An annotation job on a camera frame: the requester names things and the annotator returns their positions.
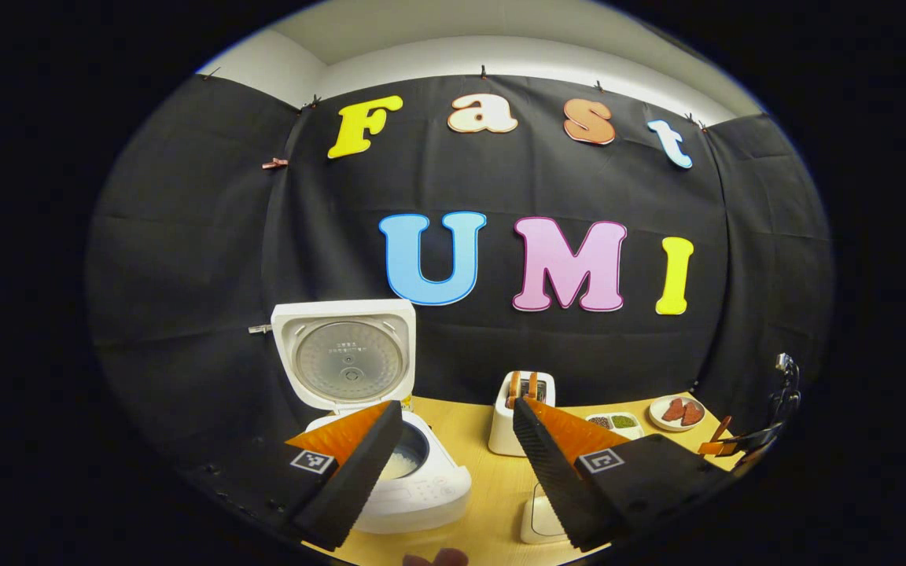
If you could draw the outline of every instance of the yellow letter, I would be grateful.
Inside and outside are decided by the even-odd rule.
[[[519,124],[510,115],[510,101],[498,94],[467,94],[453,101],[453,108],[462,110],[450,114],[446,123],[457,132],[473,133],[488,130],[504,134],[513,131]]]
[[[682,237],[664,237],[662,248],[666,251],[666,282],[662,298],[655,304],[657,314],[683,314],[687,301],[683,290],[687,286],[687,261],[694,254],[694,244]]]
[[[387,122],[387,112],[377,110],[370,115],[373,108],[386,108],[389,111],[400,110],[403,100],[398,96],[386,97],[374,101],[364,101],[342,108],[337,114],[341,116],[341,129],[337,132],[337,143],[327,150],[327,157],[331,159],[362,153],[370,148],[370,140],[363,138],[363,130],[370,129],[370,133],[377,135],[384,129]]]

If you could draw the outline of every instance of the raw steak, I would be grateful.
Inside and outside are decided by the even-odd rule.
[[[693,402],[688,402],[687,405],[684,406],[683,421],[680,422],[680,426],[691,426],[697,424],[704,418],[705,411],[699,409],[698,405],[695,405]]]
[[[676,421],[676,419],[679,419],[682,416],[683,401],[680,401],[680,398],[676,398],[675,400],[669,402],[669,409],[666,409],[666,412],[662,414],[662,420]]]

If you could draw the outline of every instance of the white wall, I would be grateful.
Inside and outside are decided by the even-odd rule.
[[[299,108],[313,100],[326,65],[292,39],[263,29],[223,51],[198,72],[236,80]]]
[[[568,80],[625,94],[705,125],[736,117],[711,97],[676,79],[621,57],[567,43],[529,37],[478,35],[406,43],[332,64],[321,72],[315,92],[333,97],[350,90],[438,75],[524,75]]]
[[[297,108],[313,99],[438,75],[524,75],[568,80],[667,108],[711,125],[736,117],[711,97],[642,64],[586,47],[528,37],[478,35],[406,43],[324,65],[281,33],[265,29],[220,54],[198,72],[255,87]]]

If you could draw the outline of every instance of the letter m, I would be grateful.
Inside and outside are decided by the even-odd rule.
[[[586,311],[617,311],[624,304],[618,292],[621,242],[627,230],[617,222],[594,222],[586,239],[573,254],[565,235],[553,219],[531,216],[515,223],[524,239],[525,267],[522,292],[513,298],[520,311],[544,311],[551,298],[543,292],[543,279],[551,280],[558,304],[568,308],[589,279],[588,291],[579,299]]]

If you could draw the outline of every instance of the wooden tabletop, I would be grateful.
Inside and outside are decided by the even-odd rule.
[[[680,395],[694,397],[686,391]],[[648,416],[651,402],[651,399],[646,399],[562,409],[580,417],[626,411],[639,417],[645,434],[666,434],[682,447],[694,452],[697,452],[702,442],[711,440],[719,426],[719,419],[706,411],[705,419],[691,430],[662,430],[652,424]],[[472,566],[495,564],[492,560],[496,557],[499,566],[557,566],[589,554],[572,548],[568,541],[529,545],[519,538],[522,511],[526,499],[533,496],[536,476],[528,459],[493,454],[488,449],[488,433],[494,410],[492,405],[471,405],[421,397],[414,397],[413,403],[414,412],[432,426],[433,432],[457,465],[466,466],[470,472],[472,486],[467,512],[455,523],[428,531],[395,535],[352,531],[344,545],[327,554],[363,566],[400,566],[405,554],[423,556],[431,561],[439,549],[444,547],[462,550]],[[721,437],[729,436],[726,431]],[[705,459],[726,470],[732,469],[739,458],[739,455],[729,458],[705,456]]]

